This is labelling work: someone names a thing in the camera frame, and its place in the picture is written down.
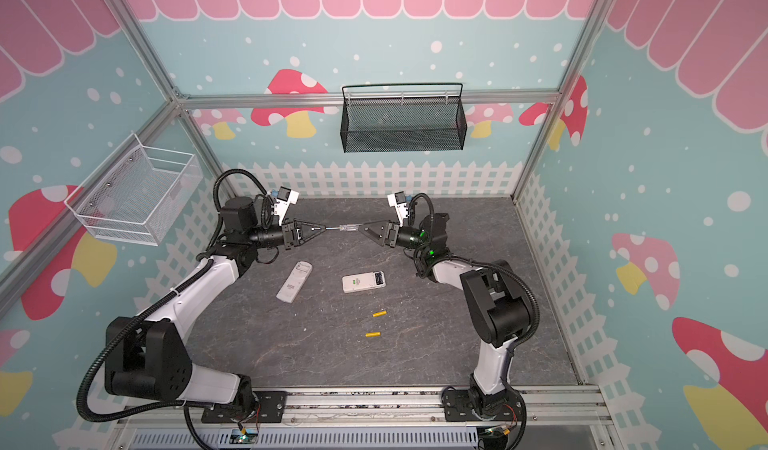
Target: white remote control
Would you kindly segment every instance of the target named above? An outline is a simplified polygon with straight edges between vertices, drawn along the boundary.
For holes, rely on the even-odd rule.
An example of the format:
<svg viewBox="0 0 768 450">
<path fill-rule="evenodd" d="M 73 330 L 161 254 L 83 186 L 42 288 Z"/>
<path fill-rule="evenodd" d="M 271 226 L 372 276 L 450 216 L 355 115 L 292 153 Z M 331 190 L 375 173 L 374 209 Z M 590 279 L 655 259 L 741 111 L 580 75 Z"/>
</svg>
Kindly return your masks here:
<svg viewBox="0 0 768 450">
<path fill-rule="evenodd" d="M 384 272 L 357 273 L 341 279 L 344 293 L 368 291 L 372 288 L 385 287 Z"/>
<path fill-rule="evenodd" d="M 312 263 L 305 261 L 297 263 L 288 276 L 288 280 L 283 283 L 280 292 L 277 293 L 277 298 L 283 302 L 292 303 L 311 271 Z"/>
</svg>

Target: white wire basket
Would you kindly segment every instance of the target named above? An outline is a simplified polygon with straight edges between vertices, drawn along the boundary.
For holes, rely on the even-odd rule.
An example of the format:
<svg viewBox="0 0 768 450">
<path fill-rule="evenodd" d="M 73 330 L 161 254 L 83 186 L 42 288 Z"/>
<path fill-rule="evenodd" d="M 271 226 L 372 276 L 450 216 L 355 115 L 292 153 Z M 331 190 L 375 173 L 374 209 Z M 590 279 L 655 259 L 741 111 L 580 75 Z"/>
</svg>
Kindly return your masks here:
<svg viewBox="0 0 768 450">
<path fill-rule="evenodd" d="M 85 191 L 97 168 L 64 203 L 96 238 L 160 245 L 203 179 L 195 154 L 130 147 Z"/>
</svg>

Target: mushroom illustration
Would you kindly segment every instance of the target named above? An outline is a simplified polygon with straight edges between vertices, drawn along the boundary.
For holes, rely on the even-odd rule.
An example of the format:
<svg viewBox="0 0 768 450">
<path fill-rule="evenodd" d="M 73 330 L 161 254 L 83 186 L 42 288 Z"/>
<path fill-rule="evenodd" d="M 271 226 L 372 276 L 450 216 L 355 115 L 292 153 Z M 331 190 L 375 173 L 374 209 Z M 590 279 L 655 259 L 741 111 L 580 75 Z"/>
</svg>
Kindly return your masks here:
<svg viewBox="0 0 768 450">
<path fill-rule="evenodd" d="M 473 138 L 486 138 L 491 135 L 491 121 L 503 121 L 508 124 L 514 120 L 512 106 L 509 104 L 472 106 L 464 114 L 467 116 L 467 123 L 475 126 L 470 135 Z"/>
<path fill-rule="evenodd" d="M 29 340 L 28 330 L 0 331 L 0 368 Z M 11 415 L 32 387 L 32 372 L 0 372 L 0 416 Z"/>
<path fill-rule="evenodd" d="M 13 260 L 33 242 L 45 227 L 59 215 L 64 199 L 76 189 L 73 185 L 46 187 L 24 195 L 8 209 L 13 251 L 5 252 Z M 81 228 L 56 254 L 22 294 L 27 317 L 40 321 L 50 317 L 64 301 L 72 269 L 82 273 L 86 282 L 98 287 L 118 259 L 118 248 L 99 241 Z"/>
<path fill-rule="evenodd" d="M 326 94 L 325 88 L 305 73 L 293 69 L 282 69 L 277 72 L 267 87 L 266 94 Z M 309 111 L 321 114 L 336 114 L 336 107 L 298 107 L 279 109 L 254 109 L 250 119 L 255 124 L 267 127 L 286 119 L 288 136 L 291 138 L 309 138 L 317 133 L 310 121 Z"/>
<path fill-rule="evenodd" d="M 640 285 L 648 281 L 661 310 L 669 310 L 680 289 L 680 264 L 672 245 L 661 239 L 632 234 L 614 234 L 611 241 L 614 247 L 611 258 L 618 254 L 629 261 L 616 269 L 624 289 L 635 295 Z"/>
<path fill-rule="evenodd" d="M 235 133 L 230 129 L 227 122 L 234 124 L 244 124 L 246 122 L 243 114 L 237 109 L 205 109 L 192 112 L 197 125 L 205 135 L 210 135 L 210 129 L 214 129 L 214 135 L 219 140 L 232 140 Z"/>
<path fill-rule="evenodd" d="M 724 450 L 756 448 L 768 442 L 768 352 L 705 323 L 678 317 L 672 322 L 677 346 L 717 384 L 686 386 L 683 392 L 702 428 Z"/>
<path fill-rule="evenodd" d="M 552 135 L 549 136 L 549 148 L 554 151 L 560 150 L 560 138 L 565 129 L 568 129 L 574 147 L 579 144 L 584 136 L 584 127 L 587 125 L 587 104 L 587 81 L 584 80 L 583 76 L 579 76 L 571 98 L 565 102 L 565 109 L 554 125 Z M 548 106 L 541 102 L 533 104 L 520 115 L 520 123 L 535 125 L 542 122 L 546 116 L 547 108 Z"/>
</svg>

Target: black wire basket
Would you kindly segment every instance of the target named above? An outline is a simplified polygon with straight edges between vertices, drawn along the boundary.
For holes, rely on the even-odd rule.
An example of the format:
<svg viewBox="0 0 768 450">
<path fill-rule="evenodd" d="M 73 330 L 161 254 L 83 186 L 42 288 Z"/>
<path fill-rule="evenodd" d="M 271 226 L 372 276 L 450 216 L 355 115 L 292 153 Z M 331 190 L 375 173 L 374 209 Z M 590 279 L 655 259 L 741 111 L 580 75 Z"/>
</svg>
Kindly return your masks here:
<svg viewBox="0 0 768 450">
<path fill-rule="evenodd" d="M 344 152 L 462 150 L 460 83 L 344 86 Z"/>
</svg>

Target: table surface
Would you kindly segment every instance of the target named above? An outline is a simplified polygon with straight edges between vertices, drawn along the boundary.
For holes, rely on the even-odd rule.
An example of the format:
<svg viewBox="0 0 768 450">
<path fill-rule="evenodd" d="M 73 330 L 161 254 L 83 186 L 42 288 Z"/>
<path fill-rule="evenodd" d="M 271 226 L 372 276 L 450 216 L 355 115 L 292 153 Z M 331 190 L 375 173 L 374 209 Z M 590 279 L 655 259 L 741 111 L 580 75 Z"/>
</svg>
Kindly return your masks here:
<svg viewBox="0 0 768 450">
<path fill-rule="evenodd" d="M 520 221 L 509 198 L 436 198 L 447 212 L 448 246 L 478 261 L 506 260 L 532 288 L 541 325 L 515 352 L 512 385 L 577 382 Z M 417 206 L 417 222 L 426 205 Z M 396 219 L 380 199 L 300 199 L 288 218 L 326 224 Z M 261 258 L 271 258 L 264 250 Z M 312 273 L 292 303 L 277 291 L 298 261 Z M 386 286 L 342 292 L 344 275 L 383 271 Z M 387 311 L 384 317 L 372 317 Z M 380 337 L 366 338 L 368 332 Z M 187 343 L 198 365 L 248 375 L 256 387 L 467 385 L 480 339 L 464 293 L 422 280 L 402 248 L 358 232 L 327 231 L 275 263 L 254 263 L 212 302 Z"/>
</svg>

